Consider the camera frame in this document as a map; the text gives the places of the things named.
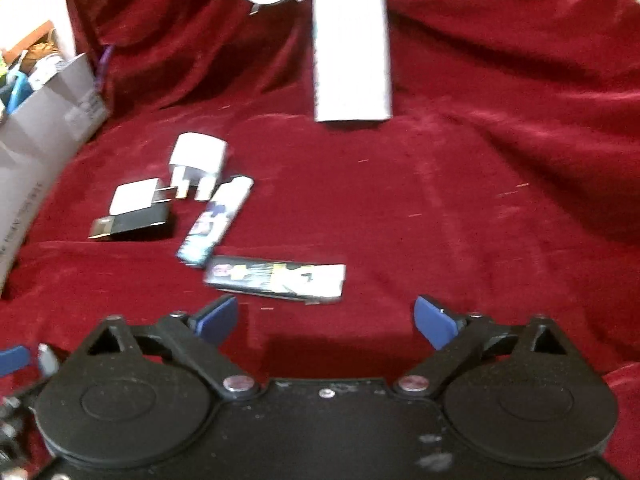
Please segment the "small blue white bottle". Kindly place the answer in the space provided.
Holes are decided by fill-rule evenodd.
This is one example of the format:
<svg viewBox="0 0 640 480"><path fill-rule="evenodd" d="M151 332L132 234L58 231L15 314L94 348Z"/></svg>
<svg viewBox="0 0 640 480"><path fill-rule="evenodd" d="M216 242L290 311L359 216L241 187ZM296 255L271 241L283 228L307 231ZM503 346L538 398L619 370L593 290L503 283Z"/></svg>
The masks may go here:
<svg viewBox="0 0 640 480"><path fill-rule="evenodd" d="M254 180L236 176L219 185L205 210L180 245L177 258L187 266L204 268L250 195Z"/></svg>

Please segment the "grey cardboard box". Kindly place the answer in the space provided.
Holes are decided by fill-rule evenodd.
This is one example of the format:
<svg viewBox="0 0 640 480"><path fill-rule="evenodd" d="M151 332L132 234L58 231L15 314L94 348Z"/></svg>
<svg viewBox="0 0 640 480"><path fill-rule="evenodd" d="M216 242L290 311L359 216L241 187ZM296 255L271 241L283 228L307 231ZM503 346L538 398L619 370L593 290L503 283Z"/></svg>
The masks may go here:
<svg viewBox="0 0 640 480"><path fill-rule="evenodd" d="M2 122L2 282L50 188L107 117L91 65L81 54Z"/></svg>

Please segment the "white power plug adapter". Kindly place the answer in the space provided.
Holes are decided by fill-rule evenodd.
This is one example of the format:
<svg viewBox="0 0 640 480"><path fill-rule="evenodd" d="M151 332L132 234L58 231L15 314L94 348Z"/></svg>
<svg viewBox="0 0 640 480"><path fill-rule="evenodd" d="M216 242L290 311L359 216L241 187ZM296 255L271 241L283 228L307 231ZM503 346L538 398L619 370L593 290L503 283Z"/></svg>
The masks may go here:
<svg viewBox="0 0 640 480"><path fill-rule="evenodd" d="M170 186L176 190L176 199L188 197L195 188L194 200L208 202L222 174L227 142L198 132L178 135L169 159Z"/></svg>

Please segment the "purple ribbon tie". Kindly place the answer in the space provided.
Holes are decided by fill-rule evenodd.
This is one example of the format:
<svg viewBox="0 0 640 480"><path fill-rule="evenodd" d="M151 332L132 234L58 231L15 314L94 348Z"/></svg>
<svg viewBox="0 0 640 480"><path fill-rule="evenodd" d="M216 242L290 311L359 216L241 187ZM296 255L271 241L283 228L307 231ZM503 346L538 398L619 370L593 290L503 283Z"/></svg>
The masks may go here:
<svg viewBox="0 0 640 480"><path fill-rule="evenodd" d="M96 76L94 77L94 88L97 92L101 92L104 88L105 79L108 72L108 66L110 65L113 52L115 50L114 44L106 46L102 53L98 64L96 64Z"/></svg>

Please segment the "printed sachet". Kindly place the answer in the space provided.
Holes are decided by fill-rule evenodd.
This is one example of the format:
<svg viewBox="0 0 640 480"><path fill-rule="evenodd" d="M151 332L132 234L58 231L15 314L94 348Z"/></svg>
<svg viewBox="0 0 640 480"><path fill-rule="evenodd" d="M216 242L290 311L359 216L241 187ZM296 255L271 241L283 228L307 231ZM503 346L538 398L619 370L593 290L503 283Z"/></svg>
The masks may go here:
<svg viewBox="0 0 640 480"><path fill-rule="evenodd" d="M341 299L344 264L312 264L217 256L209 261L204 283L223 292L327 304Z"/></svg>

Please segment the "red velvet cloth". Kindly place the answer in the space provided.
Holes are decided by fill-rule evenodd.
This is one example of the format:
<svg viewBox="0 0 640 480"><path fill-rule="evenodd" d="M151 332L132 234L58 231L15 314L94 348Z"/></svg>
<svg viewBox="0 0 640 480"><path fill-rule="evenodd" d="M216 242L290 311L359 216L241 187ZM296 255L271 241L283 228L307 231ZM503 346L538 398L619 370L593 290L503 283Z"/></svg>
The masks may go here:
<svg viewBox="0 0 640 480"><path fill-rule="evenodd" d="M222 251L341 263L335 304L242 297L224 348L259 378L385 377L422 361L427 294L501 323L554 318L620 402L608 460L639 474L636 0L386 0L393 117L314 121L311 7L66 0L111 118L62 173L1 297L1 343L75 349L104 316L216 297L160 240L95 242L117 185L163 177L178 134L228 143L255 185Z"/></svg>

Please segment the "black and white case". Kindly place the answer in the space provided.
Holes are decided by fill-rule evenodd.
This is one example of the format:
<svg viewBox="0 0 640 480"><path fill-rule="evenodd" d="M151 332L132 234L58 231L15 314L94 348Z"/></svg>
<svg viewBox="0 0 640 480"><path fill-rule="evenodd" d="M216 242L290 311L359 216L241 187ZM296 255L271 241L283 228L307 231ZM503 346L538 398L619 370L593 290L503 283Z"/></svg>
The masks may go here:
<svg viewBox="0 0 640 480"><path fill-rule="evenodd" d="M93 220L88 239L144 242L168 237L174 229L174 194L160 178L119 185L107 215Z"/></svg>

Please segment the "white thermos bottle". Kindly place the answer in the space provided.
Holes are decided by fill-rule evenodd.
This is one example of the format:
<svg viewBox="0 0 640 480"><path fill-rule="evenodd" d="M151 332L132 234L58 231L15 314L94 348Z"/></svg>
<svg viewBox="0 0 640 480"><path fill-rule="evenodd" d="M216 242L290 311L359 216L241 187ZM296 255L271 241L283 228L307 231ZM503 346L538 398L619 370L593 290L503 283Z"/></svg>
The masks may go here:
<svg viewBox="0 0 640 480"><path fill-rule="evenodd" d="M386 0L312 0L314 120L393 116Z"/></svg>

